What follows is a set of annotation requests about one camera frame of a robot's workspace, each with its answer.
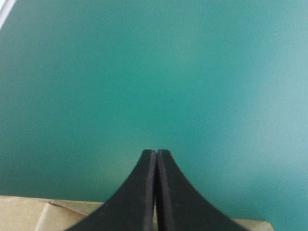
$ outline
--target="cardboard surface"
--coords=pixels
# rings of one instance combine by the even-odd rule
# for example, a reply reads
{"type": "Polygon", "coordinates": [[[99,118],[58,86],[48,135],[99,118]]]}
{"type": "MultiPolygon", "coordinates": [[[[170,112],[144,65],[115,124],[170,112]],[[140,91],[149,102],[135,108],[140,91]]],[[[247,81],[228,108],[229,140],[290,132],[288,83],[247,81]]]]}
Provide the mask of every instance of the cardboard surface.
{"type": "MultiPolygon", "coordinates": [[[[101,202],[0,196],[0,231],[63,231],[101,205],[101,202]]],[[[251,231],[274,231],[266,221],[234,221],[251,231]]],[[[153,224],[156,231],[156,213],[153,224]]]]}

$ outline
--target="teal surface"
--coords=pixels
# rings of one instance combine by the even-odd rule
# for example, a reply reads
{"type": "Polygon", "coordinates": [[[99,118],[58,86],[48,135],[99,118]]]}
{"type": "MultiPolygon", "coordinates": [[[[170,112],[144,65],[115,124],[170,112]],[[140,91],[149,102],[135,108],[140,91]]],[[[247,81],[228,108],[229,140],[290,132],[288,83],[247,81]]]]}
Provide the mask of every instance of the teal surface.
{"type": "Polygon", "coordinates": [[[18,0],[0,194],[105,201],[168,148],[227,215],[306,230],[307,57],[308,1],[18,0]]]}

